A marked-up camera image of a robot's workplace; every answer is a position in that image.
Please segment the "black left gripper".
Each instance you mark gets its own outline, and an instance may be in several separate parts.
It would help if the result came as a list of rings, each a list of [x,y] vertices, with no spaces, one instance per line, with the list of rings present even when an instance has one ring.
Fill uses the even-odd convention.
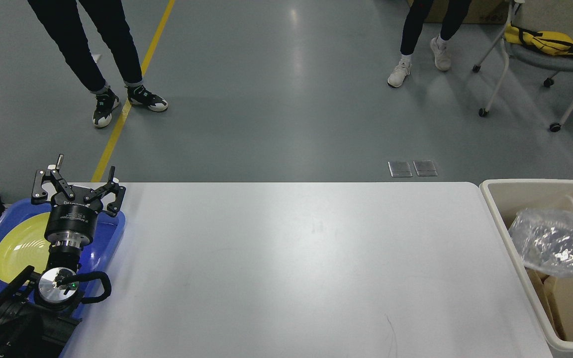
[[[59,154],[53,169],[38,169],[32,186],[30,203],[39,205],[48,202],[48,193],[43,185],[52,184],[55,193],[63,193],[66,199],[75,199],[73,187],[61,176],[61,164],[64,155]],[[121,209],[126,188],[120,185],[114,176],[115,166],[111,166],[107,183],[86,194],[86,203],[68,201],[63,198],[50,201],[51,211],[46,224],[45,239],[56,245],[58,242],[77,242],[84,247],[94,241],[98,213],[103,212],[116,217]],[[104,204],[103,198],[113,195],[114,199]]]

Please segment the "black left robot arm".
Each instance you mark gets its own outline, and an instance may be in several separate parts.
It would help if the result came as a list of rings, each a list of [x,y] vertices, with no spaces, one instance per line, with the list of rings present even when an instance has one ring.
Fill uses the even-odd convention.
[[[34,177],[30,203],[50,206],[48,258],[42,272],[27,265],[0,291],[0,358],[59,357],[81,321],[77,308],[112,292],[106,272],[81,272],[81,256],[94,242],[98,216],[119,215],[126,188],[114,166],[98,188],[70,184],[61,175],[62,159]]]

